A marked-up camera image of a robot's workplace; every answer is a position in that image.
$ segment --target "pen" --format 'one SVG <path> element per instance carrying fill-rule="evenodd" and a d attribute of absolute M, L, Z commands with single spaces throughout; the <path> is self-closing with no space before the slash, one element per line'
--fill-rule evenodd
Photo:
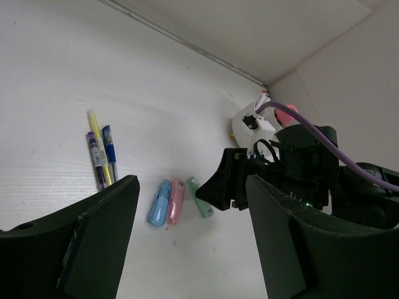
<path fill-rule="evenodd" d="M 155 194 L 154 203 L 148 216 L 148 222 L 155 227 L 162 227 L 165 224 L 166 212 L 169 205 L 169 194 L 171 182 L 164 179 Z"/>
<path fill-rule="evenodd" d="M 100 159 L 99 148 L 97 147 L 97 141 L 95 140 L 93 132 L 88 132 L 86 136 L 87 136 L 87 141 L 89 142 L 90 151 L 92 153 L 92 159 L 93 159 L 97 181 L 99 183 L 100 190 L 103 190 L 107 187 L 107 185 L 105 183 L 104 172 L 102 170 L 102 164 Z"/>
<path fill-rule="evenodd" d="M 112 176 L 113 176 L 113 183 L 118 181 L 118 169 L 117 169 L 117 157 L 115 156 L 115 148 L 113 146 L 112 141 L 112 134 L 111 134 L 111 127 L 105 126 L 102 129 L 102 136 L 104 138 L 105 144 L 105 152 L 108 156 L 108 162 L 110 164 Z"/>
<path fill-rule="evenodd" d="M 89 110 L 87 112 L 87 116 L 89 117 L 90 128 L 94 132 L 95 140 L 97 141 L 97 146 L 99 148 L 99 154 L 100 154 L 100 159 L 101 159 L 101 164 L 102 164 L 102 170 L 103 170 L 104 176 L 105 176 L 105 182 L 107 183 L 107 186 L 110 186 L 112 184 L 111 175 L 110 175 L 110 170 L 108 168 L 107 154 L 105 153 L 104 144 L 103 144 L 103 141 L 101 138 L 99 124 L 97 123 L 97 119 L 95 117 L 93 110 Z"/>

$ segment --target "blue pen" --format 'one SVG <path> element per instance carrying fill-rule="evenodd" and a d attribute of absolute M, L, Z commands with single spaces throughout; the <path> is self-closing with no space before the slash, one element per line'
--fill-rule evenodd
<path fill-rule="evenodd" d="M 148 222 L 155 227 L 162 227 L 165 224 L 166 212 L 169 206 L 169 195 L 171 190 L 171 182 L 164 179 L 155 195 L 154 204 L 152 206 Z"/>
<path fill-rule="evenodd" d="M 105 126 L 102 129 L 103 140 L 105 152 L 108 156 L 108 162 L 110 164 L 111 173 L 113 176 L 113 183 L 118 181 L 118 169 L 117 169 L 117 157 L 115 156 L 115 148 L 113 147 L 112 135 L 111 135 L 111 127 Z"/>

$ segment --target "pink object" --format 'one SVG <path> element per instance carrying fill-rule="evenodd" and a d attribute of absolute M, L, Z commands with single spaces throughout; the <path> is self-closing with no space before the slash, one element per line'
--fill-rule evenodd
<path fill-rule="evenodd" d="M 183 199 L 185 198 L 186 183 L 182 179 L 172 181 L 172 190 L 170 192 L 169 208 L 166 214 L 166 222 L 176 225 L 179 222 Z"/>
<path fill-rule="evenodd" d="M 294 105 L 286 105 L 288 108 L 294 110 L 295 112 L 298 112 L 298 109 Z M 294 120 L 293 117 L 289 116 L 288 114 L 284 113 L 283 111 L 280 110 L 275 110 L 276 114 L 276 119 L 279 121 L 282 126 L 287 126 L 290 122 Z"/>

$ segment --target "blue highlighter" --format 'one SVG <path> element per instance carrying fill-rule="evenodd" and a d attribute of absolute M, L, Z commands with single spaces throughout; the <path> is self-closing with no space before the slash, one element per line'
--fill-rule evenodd
<path fill-rule="evenodd" d="M 148 222 L 152 226 L 162 227 L 165 224 L 166 212 L 169 206 L 170 190 L 171 182 L 164 179 L 156 192 L 154 204 L 150 215 L 148 216 Z"/>

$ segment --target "pen cap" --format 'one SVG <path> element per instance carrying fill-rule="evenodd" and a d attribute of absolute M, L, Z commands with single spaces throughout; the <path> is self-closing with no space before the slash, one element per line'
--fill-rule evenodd
<path fill-rule="evenodd" d="M 88 132 L 86 136 L 87 136 L 87 141 L 95 139 L 94 132 Z"/>
<path fill-rule="evenodd" d="M 166 214 L 166 221 L 168 224 L 176 225 L 179 222 L 185 191 L 186 184 L 182 179 L 174 179 L 172 181 L 169 208 Z"/>

